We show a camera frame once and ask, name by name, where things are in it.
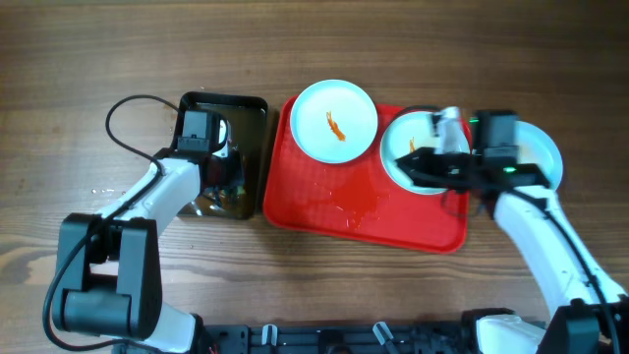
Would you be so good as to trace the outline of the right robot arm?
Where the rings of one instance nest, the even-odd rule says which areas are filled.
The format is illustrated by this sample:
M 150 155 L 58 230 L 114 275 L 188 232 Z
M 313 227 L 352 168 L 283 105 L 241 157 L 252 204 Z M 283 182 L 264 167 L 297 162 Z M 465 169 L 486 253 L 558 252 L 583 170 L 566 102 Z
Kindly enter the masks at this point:
M 479 110 L 469 152 L 418 147 L 396 159 L 414 185 L 479 195 L 518 248 L 551 316 L 547 328 L 515 314 L 472 319 L 478 353 L 625 353 L 628 294 L 591 255 L 542 169 L 518 159 L 518 115 Z

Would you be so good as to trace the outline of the white plate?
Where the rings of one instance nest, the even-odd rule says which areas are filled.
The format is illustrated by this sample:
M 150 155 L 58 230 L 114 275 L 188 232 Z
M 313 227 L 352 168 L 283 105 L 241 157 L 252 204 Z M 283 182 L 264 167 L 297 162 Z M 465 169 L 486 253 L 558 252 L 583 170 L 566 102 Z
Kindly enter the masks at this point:
M 563 176 L 563 159 L 553 139 L 537 126 L 517 121 L 515 143 L 518 147 L 518 164 L 535 164 L 556 191 Z
M 401 114 L 393 119 L 392 123 L 385 130 L 380 142 L 380 160 L 388 177 L 397 186 L 417 195 L 441 194 L 444 192 L 444 189 L 413 186 L 410 178 L 395 166 L 394 160 L 413 152 L 417 148 L 436 147 L 437 137 L 433 135 L 430 119 L 432 113 L 434 112 L 419 110 Z M 470 148 L 467 139 L 467 147 L 464 153 L 469 152 Z
M 290 129 L 307 156 L 341 164 L 368 150 L 378 130 L 378 118 L 372 99 L 362 88 L 343 80 L 324 80 L 297 96 Z

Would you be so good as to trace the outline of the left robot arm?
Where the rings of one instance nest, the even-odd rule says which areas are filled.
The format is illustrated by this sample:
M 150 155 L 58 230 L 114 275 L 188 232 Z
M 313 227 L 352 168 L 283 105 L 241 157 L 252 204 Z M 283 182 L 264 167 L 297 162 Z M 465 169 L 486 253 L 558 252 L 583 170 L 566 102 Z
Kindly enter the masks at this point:
M 55 346 L 73 352 L 107 346 L 215 350 L 199 316 L 163 301 L 158 237 L 207 187 L 210 162 L 230 133 L 218 112 L 185 112 L 174 146 L 150 158 L 148 171 L 125 196 L 97 213 L 64 219 L 42 309 L 44 332 Z

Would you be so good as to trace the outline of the green sponge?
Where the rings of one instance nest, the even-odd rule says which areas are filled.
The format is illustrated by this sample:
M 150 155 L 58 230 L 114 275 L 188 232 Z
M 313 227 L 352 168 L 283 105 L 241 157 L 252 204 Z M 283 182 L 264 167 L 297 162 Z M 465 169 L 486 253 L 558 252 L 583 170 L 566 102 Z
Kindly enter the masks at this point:
M 222 203 L 229 207 L 236 206 L 246 194 L 246 189 L 243 186 L 223 189 L 221 191 Z

